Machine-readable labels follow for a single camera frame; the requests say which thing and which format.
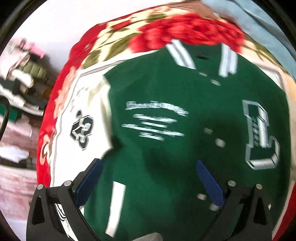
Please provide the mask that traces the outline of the green white varsity jacket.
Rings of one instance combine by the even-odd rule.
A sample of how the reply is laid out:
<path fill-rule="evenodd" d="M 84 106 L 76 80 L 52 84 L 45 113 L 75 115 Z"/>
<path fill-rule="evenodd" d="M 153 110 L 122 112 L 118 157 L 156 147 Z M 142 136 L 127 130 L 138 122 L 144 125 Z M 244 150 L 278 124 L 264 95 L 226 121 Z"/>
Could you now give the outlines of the green white varsity jacket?
<path fill-rule="evenodd" d="M 84 209 L 102 240 L 197 240 L 229 181 L 261 185 L 276 227 L 290 188 L 287 97 L 227 45 L 122 54 L 79 69 L 61 98 L 50 185 L 103 162 Z"/>

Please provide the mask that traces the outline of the clothes rack with garments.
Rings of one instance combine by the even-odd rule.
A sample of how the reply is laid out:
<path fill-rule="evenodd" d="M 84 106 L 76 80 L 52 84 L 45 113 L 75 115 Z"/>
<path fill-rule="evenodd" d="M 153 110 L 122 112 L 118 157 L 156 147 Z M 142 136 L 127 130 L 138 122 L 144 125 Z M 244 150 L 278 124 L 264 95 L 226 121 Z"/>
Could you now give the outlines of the clothes rack with garments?
<path fill-rule="evenodd" d="M 11 39 L 1 53 L 1 96 L 10 104 L 9 120 L 43 116 L 54 84 L 46 53 L 26 39 Z"/>

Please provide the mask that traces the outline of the pink floral curtain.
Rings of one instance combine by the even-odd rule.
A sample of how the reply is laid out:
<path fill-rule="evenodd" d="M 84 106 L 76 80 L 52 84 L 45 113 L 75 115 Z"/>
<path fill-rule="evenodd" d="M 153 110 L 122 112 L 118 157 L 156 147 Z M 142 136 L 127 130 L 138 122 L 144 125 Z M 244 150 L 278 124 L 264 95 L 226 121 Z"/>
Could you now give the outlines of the pink floral curtain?
<path fill-rule="evenodd" d="M 8 122 L 1 140 L 1 212 L 24 235 L 37 186 L 36 153 L 41 122 L 23 115 Z"/>

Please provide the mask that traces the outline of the red floral blanket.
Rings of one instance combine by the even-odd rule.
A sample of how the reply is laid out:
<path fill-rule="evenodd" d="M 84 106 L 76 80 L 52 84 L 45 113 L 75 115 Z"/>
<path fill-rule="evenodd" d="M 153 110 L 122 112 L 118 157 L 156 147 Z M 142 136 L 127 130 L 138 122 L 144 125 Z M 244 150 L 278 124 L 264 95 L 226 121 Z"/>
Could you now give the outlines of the red floral blanket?
<path fill-rule="evenodd" d="M 57 113 L 63 107 L 65 80 L 79 69 L 106 62 L 122 54 L 146 53 L 172 40 L 187 45 L 227 45 L 268 75 L 286 94 L 290 118 L 290 188 L 282 215 L 272 230 L 272 240 L 293 238 L 295 224 L 295 78 L 264 46 L 247 35 L 227 16 L 220 16 L 202 1 L 182 1 L 116 18 L 95 25 L 72 48 L 51 94 L 38 140 L 37 182 L 50 185 L 50 156 L 56 131 Z"/>

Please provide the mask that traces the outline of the light blue quilt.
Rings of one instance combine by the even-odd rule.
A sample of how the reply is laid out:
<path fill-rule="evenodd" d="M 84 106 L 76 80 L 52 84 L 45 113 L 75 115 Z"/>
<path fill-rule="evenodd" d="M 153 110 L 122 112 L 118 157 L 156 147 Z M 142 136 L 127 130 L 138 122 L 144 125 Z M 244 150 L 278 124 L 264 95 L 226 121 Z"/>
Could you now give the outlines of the light blue quilt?
<path fill-rule="evenodd" d="M 253 1 L 208 0 L 202 3 L 220 16 L 227 16 L 243 32 L 264 46 L 295 78 L 295 49 L 276 22 Z"/>

